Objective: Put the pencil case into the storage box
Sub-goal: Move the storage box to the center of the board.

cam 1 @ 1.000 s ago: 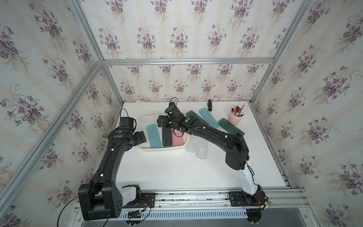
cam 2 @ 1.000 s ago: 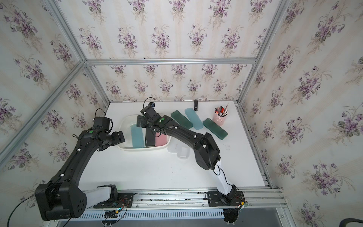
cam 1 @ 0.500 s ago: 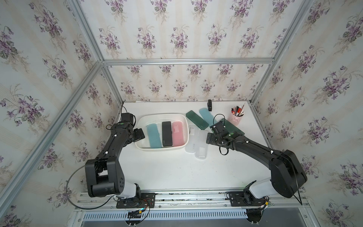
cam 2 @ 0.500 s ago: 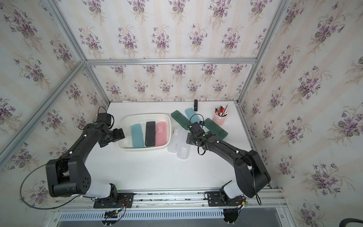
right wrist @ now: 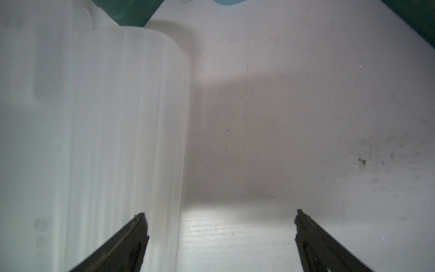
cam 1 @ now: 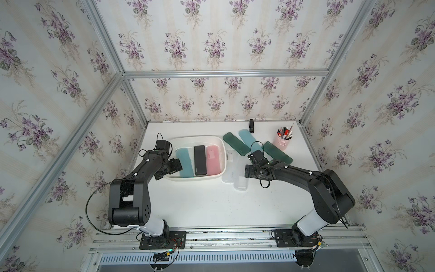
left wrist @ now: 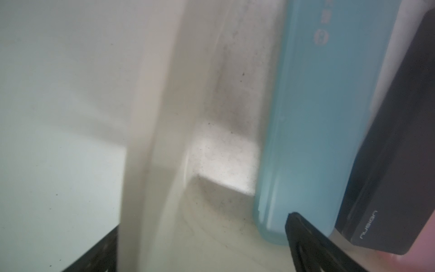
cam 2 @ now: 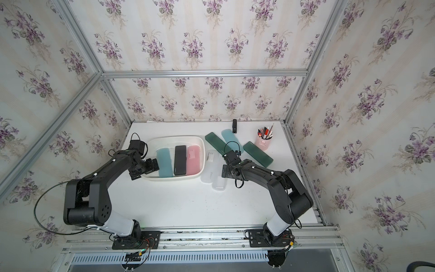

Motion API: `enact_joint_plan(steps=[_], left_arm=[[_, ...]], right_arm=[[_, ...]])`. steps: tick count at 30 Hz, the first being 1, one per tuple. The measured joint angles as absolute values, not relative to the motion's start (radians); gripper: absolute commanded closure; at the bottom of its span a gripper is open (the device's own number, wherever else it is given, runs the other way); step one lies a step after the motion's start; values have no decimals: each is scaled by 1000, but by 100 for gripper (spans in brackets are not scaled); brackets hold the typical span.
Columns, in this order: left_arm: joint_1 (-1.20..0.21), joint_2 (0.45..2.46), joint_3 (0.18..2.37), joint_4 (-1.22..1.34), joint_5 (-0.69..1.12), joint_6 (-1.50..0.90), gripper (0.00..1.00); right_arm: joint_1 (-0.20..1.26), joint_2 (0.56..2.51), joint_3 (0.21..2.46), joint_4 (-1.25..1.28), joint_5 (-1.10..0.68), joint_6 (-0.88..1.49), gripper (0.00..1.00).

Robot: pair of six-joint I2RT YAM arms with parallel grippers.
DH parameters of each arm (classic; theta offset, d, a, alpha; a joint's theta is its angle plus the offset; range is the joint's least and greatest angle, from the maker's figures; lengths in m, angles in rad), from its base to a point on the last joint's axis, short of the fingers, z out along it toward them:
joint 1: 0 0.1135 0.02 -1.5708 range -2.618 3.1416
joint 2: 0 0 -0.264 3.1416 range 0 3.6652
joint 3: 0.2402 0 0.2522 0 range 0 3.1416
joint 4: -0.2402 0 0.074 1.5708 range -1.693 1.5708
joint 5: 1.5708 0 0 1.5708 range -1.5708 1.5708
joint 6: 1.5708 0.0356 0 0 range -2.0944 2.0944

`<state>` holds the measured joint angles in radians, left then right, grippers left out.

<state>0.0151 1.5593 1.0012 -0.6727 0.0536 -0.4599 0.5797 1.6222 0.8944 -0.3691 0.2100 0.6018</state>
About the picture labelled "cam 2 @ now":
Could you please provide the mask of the teal pencil case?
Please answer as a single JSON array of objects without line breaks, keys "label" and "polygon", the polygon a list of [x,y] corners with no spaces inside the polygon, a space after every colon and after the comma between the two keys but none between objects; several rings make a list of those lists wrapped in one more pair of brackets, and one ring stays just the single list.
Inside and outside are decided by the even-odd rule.
[{"label": "teal pencil case", "polygon": [[159,177],[170,178],[173,177],[171,154],[168,148],[161,148],[157,150],[157,162],[159,165]]}]

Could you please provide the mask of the black pencil case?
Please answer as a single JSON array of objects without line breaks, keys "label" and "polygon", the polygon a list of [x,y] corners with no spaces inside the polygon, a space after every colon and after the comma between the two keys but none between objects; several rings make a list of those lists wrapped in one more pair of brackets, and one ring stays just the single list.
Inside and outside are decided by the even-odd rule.
[{"label": "black pencil case", "polygon": [[174,153],[174,175],[186,175],[186,153],[187,147],[185,145],[176,146]]}]

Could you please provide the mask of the white plastic storage box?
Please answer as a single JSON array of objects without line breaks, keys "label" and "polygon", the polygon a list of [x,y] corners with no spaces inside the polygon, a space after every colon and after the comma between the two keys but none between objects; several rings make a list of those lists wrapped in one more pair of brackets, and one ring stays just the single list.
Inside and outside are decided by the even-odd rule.
[{"label": "white plastic storage box", "polygon": [[181,181],[200,177],[205,167],[205,143],[198,136],[155,138],[146,158],[156,159],[159,170],[143,174],[150,181]]}]

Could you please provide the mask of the pink pencil case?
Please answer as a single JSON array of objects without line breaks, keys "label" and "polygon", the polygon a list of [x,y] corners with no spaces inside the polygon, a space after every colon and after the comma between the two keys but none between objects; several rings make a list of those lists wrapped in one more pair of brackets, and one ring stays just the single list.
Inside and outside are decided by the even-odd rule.
[{"label": "pink pencil case", "polygon": [[197,145],[189,146],[186,158],[186,174],[188,176],[196,175],[201,170],[200,147]]}]

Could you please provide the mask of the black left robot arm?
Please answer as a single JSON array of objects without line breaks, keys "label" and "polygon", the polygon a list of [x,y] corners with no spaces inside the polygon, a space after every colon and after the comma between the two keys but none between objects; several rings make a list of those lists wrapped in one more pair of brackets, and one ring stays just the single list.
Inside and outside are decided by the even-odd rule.
[{"label": "black left robot arm", "polygon": [[156,159],[143,160],[137,150],[120,150],[98,170],[67,182],[63,221],[78,227],[97,227],[119,237],[139,239],[140,224],[113,211],[108,189],[125,171],[136,180],[159,170]]}]

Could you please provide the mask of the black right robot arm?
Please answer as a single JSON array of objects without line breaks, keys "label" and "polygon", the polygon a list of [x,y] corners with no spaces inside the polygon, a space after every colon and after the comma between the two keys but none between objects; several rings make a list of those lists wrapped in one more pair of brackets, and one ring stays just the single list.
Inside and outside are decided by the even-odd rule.
[{"label": "black right robot arm", "polygon": [[266,223],[265,231],[279,237],[288,227],[313,207],[313,199],[293,170],[273,171],[249,159],[224,157],[230,177],[251,181],[266,188],[272,199],[275,215]]}]

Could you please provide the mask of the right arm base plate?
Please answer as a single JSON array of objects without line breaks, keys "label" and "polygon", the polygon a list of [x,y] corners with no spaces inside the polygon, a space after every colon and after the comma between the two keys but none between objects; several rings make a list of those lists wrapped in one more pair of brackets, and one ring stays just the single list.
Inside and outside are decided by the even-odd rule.
[{"label": "right arm base plate", "polygon": [[244,232],[250,248],[279,248],[288,249],[295,243],[295,237],[290,230],[285,230],[281,235],[274,236],[268,229],[250,229]]}]

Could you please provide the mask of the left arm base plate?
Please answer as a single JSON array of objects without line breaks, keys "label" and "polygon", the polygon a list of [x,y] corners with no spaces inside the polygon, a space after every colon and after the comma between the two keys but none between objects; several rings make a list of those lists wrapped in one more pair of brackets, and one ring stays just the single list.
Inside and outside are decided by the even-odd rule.
[{"label": "left arm base plate", "polygon": [[150,247],[157,249],[161,236],[160,231],[142,231],[140,238],[133,238],[132,236],[113,238],[113,250],[140,250]]}]

